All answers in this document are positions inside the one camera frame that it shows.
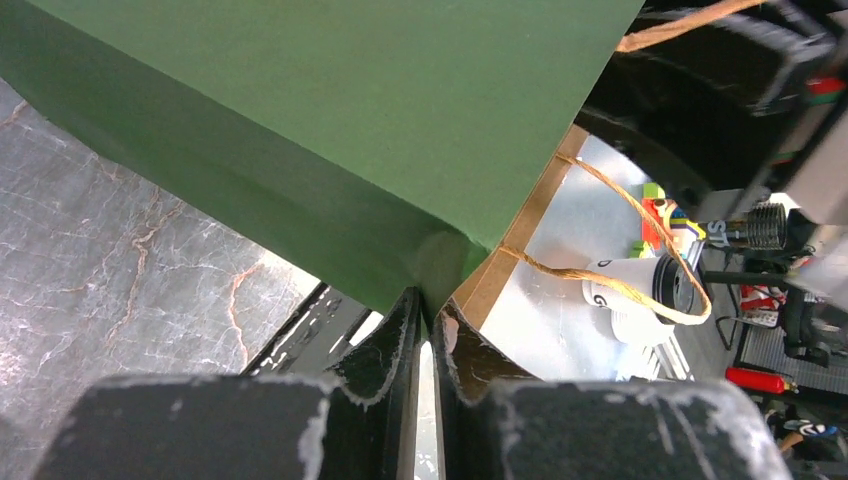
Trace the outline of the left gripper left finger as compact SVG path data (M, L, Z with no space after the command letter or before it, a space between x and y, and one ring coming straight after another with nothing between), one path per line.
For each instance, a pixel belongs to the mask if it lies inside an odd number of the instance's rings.
M140 375L92 385L38 479L410 479L422 296L318 375Z

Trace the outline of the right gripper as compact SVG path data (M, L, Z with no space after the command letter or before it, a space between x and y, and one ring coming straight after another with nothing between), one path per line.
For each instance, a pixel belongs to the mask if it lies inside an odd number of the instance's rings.
M847 5L767 1L616 53L575 122L682 206L749 206L847 131Z

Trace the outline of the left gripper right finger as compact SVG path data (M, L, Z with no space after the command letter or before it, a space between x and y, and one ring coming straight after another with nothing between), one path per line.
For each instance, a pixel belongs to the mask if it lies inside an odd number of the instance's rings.
M787 479L725 381L544 381L447 303L430 323L448 479Z

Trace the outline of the green paper bag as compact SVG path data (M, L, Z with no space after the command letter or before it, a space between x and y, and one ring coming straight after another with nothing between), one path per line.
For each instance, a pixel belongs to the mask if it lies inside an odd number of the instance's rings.
M505 235L637 1L5 1L1 75L95 152L358 301L431 311L493 251L687 314Z

